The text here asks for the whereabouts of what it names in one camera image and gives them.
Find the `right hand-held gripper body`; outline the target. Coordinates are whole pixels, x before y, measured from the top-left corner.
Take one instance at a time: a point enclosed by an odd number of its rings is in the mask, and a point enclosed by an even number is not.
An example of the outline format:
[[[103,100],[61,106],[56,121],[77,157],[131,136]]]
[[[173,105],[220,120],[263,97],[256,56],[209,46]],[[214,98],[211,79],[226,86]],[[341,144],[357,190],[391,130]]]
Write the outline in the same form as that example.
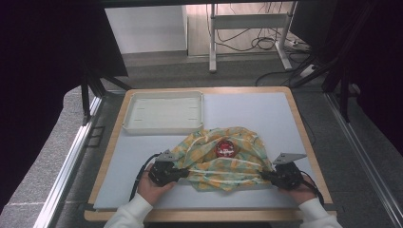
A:
[[[303,177],[297,168],[295,161],[305,158],[304,154],[280,153],[273,161],[275,171],[278,173],[277,179],[279,187],[285,190],[294,190],[298,188]]]

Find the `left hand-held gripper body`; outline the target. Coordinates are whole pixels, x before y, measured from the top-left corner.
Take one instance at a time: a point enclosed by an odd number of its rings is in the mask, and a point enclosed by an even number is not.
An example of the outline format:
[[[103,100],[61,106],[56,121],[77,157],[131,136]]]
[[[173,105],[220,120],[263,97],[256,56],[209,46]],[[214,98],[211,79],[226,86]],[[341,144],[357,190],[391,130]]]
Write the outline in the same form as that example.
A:
[[[177,158],[169,150],[162,152],[156,159],[148,173],[149,178],[160,187],[173,181],[178,176],[173,173],[174,161]]]

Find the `green orange-print drawstring bag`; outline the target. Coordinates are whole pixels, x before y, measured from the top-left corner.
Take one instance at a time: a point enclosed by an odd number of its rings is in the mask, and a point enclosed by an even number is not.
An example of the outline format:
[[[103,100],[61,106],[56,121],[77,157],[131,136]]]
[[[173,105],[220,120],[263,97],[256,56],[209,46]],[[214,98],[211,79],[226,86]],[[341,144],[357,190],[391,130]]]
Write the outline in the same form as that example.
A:
[[[219,158],[218,142],[230,141],[233,158]],[[190,171],[186,178],[197,191],[233,191],[238,187],[269,183],[261,171],[272,171],[272,163],[259,135],[245,127],[203,129],[187,136],[172,149],[176,168]]]

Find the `person's right hand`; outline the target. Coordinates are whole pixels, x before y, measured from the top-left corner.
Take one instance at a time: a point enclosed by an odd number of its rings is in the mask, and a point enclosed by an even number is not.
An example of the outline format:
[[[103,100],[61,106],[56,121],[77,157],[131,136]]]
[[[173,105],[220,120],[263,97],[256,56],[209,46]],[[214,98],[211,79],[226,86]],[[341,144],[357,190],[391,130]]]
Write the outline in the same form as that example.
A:
[[[305,201],[312,200],[317,197],[316,193],[304,184],[300,185],[297,189],[294,190],[279,189],[278,191],[281,194],[285,194],[291,197],[297,205],[300,205]]]

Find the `person's left hand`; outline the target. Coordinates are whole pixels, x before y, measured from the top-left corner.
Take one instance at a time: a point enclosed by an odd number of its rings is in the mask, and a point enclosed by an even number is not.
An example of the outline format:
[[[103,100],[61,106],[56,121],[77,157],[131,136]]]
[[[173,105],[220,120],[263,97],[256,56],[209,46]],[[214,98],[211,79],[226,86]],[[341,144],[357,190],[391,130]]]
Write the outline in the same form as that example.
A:
[[[155,205],[165,193],[176,185],[176,182],[172,181],[163,187],[156,185],[148,176],[152,166],[153,164],[151,163],[144,170],[140,178],[137,193],[142,196],[150,205]]]

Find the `red round packet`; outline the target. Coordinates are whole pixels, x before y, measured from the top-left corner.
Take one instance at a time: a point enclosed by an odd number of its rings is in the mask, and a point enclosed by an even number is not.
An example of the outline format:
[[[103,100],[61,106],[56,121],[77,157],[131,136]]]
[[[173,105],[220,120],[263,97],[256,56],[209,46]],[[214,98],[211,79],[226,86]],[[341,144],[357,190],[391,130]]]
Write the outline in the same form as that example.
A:
[[[235,146],[227,140],[217,143],[215,153],[219,158],[233,158],[236,154]]]

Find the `white plastic tray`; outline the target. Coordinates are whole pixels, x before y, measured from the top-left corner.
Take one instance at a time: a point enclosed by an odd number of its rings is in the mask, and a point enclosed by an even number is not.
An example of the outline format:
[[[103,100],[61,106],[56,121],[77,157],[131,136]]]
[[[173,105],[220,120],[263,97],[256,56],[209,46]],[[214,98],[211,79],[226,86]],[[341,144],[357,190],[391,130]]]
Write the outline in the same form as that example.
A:
[[[129,100],[123,129],[131,135],[186,135],[203,127],[200,91],[136,92]]]

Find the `white table mat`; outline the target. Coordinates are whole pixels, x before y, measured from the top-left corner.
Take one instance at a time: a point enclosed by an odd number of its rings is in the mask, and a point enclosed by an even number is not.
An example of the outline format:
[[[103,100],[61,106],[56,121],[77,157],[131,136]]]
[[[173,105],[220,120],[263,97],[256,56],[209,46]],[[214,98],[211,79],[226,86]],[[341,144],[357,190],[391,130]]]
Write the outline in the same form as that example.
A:
[[[296,119],[283,92],[205,94],[206,129],[242,126],[262,139],[272,161],[281,153],[306,154]],[[128,203],[134,181],[146,160],[184,140],[183,135],[134,136],[120,131],[106,178],[94,202],[98,210],[114,210]],[[238,187],[233,191],[197,191],[181,179],[155,205],[157,209],[295,208],[290,197],[271,184]]]

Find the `black metal stand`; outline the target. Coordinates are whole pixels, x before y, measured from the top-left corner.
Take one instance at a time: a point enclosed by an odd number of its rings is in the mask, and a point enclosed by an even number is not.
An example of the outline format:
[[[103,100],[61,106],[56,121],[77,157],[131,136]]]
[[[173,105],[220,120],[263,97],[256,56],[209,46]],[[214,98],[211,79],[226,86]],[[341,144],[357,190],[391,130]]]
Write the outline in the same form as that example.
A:
[[[291,88],[296,88],[307,84],[315,78],[327,74],[325,80],[322,83],[321,89],[325,93],[333,92],[337,85],[340,85],[339,89],[339,113],[342,118],[348,123],[350,121],[348,116],[348,99],[349,99],[349,79],[345,72],[345,67],[342,65],[340,57],[335,57],[326,65],[314,70],[311,74],[302,78],[301,80],[291,83]]]

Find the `white power strip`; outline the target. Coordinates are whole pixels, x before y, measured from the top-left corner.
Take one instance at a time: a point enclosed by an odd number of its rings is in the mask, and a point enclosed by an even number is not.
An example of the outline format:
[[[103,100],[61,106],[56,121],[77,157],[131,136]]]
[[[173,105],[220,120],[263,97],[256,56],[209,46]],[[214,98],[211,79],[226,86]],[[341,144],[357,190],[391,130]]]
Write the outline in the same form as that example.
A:
[[[308,65],[305,69],[303,69],[303,70],[300,72],[299,76],[300,76],[301,78],[305,78],[305,77],[311,75],[311,74],[312,74],[314,71],[316,71],[316,70],[317,70],[317,66],[316,66],[316,65]]]

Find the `black tripod stand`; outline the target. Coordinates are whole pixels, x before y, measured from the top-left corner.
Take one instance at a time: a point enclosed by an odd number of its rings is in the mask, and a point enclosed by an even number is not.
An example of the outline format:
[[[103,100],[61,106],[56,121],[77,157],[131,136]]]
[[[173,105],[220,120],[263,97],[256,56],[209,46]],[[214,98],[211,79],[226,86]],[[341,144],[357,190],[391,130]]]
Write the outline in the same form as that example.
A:
[[[131,89],[131,86],[125,84],[124,82],[116,79],[115,77],[105,75],[99,70],[91,69],[86,62],[81,63],[81,68],[83,71],[83,76],[81,80],[81,90],[82,90],[82,107],[83,107],[83,125],[86,125],[91,120],[90,114],[90,103],[89,103],[89,90],[97,98],[102,98],[106,95],[106,89],[102,84],[101,79],[104,78],[112,84],[122,88],[123,90]]]

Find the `dark curtain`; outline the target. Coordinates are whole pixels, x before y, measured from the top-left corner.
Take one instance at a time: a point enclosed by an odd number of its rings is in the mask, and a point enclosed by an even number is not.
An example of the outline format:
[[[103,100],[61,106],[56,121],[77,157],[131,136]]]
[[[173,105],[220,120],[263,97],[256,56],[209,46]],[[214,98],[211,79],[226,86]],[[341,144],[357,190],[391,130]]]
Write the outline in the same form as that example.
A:
[[[356,85],[364,113],[403,155],[403,0],[300,0],[291,32],[328,73]]]
[[[103,0],[0,0],[0,213],[87,75],[126,74]]]

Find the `aluminium rail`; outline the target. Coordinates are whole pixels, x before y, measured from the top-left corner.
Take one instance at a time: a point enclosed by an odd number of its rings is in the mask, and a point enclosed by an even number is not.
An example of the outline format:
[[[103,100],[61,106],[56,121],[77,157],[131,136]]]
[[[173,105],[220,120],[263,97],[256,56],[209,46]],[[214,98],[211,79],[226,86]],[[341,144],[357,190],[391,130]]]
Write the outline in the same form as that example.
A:
[[[382,206],[393,223],[394,228],[403,228],[403,209],[398,204],[397,199],[393,195],[392,190],[381,177],[374,166],[374,163],[367,154],[361,140],[356,135],[352,125],[348,123],[339,111],[339,104],[333,94],[325,93],[332,112],[334,113],[338,124],[340,125],[343,134],[347,138],[352,147],[355,156],[361,164],[366,176],[368,177],[374,191],[376,192]]]
[[[48,194],[46,201],[42,207],[41,212],[38,215],[32,228],[49,228],[56,210],[58,208],[59,202],[64,195],[65,188],[70,179],[70,176],[74,170],[74,166],[84,148],[86,138],[89,134],[91,127],[93,126],[93,118],[97,115],[98,109],[102,103],[103,99],[95,97],[89,106],[89,121],[81,125],[74,141],[67,153],[64,163],[53,183],[52,188]]]

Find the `white metal desk frame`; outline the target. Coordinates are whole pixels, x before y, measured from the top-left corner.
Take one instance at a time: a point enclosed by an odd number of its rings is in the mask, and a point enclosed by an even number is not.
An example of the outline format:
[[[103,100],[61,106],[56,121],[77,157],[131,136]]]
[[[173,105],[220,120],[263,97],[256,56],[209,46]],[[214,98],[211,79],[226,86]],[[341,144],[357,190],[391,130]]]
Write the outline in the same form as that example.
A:
[[[218,29],[281,29],[281,35],[275,42],[278,56],[286,71],[292,69],[292,65],[285,53],[285,40],[292,23],[297,1],[293,1],[286,13],[276,14],[241,14],[219,15],[216,14],[217,4],[211,5],[209,14],[210,47],[209,47],[209,71],[217,71],[216,31]]]

